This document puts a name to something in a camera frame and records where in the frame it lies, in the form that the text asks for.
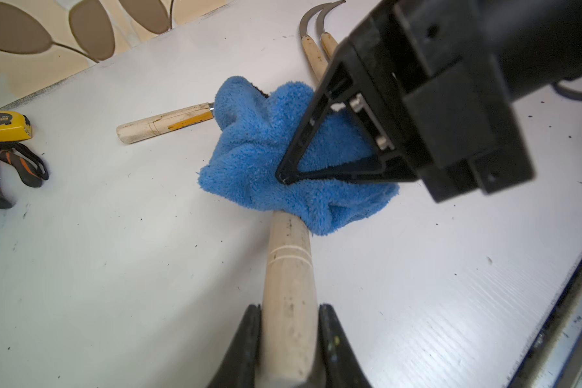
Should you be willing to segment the blue grey microfiber rag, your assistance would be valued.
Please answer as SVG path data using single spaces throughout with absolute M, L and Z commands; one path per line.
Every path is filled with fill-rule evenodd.
M 317 235 L 382 210 L 398 194 L 398 184 L 325 179 L 284 185 L 276 179 L 313 95 L 304 82 L 288 82 L 265 95 L 244 77 L 227 79 L 214 100 L 221 137 L 200 170 L 200 187 L 248 209 L 291 213 Z

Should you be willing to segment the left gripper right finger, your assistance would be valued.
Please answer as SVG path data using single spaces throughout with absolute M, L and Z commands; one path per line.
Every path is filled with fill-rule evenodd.
M 318 308 L 318 334 L 325 386 L 371 388 L 332 305 L 322 304 Z

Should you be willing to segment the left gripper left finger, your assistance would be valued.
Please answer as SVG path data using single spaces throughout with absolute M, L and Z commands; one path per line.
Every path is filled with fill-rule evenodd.
M 253 388 L 261 333 L 261 308 L 249 305 L 208 388 Z

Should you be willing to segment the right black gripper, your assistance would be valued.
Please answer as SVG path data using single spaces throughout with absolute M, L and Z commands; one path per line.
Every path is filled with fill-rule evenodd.
M 275 173 L 421 180 L 436 201 L 531 181 L 512 104 L 582 76 L 582 1 L 383 1 L 332 60 Z

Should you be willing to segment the sickle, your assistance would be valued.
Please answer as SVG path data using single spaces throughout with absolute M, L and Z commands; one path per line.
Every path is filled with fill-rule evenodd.
M 345 0 L 336 1 L 333 3 L 328 3 L 323 6 L 322 10 L 318 13 L 318 18 L 316 21 L 316 32 L 320 39 L 320 43 L 324 52 L 326 53 L 329 60 L 334 57 L 334 53 L 337 49 L 337 40 L 328 32 L 325 28 L 325 19 L 327 15 L 336 7 L 346 3 Z
M 202 103 L 119 125 L 116 135 L 130 145 L 213 119 L 213 103 Z
M 310 231 L 301 218 L 273 213 L 261 307 L 258 387 L 303 387 L 314 374 L 318 301 Z
M 302 49 L 317 83 L 320 83 L 325 75 L 328 69 L 329 60 L 327 55 L 323 50 L 321 50 L 318 43 L 309 35 L 308 24 L 316 14 L 320 13 L 320 11 L 325 8 L 326 5 L 326 3 L 323 3 L 310 8 L 310 10 L 302 16 L 299 23 L 299 35 Z

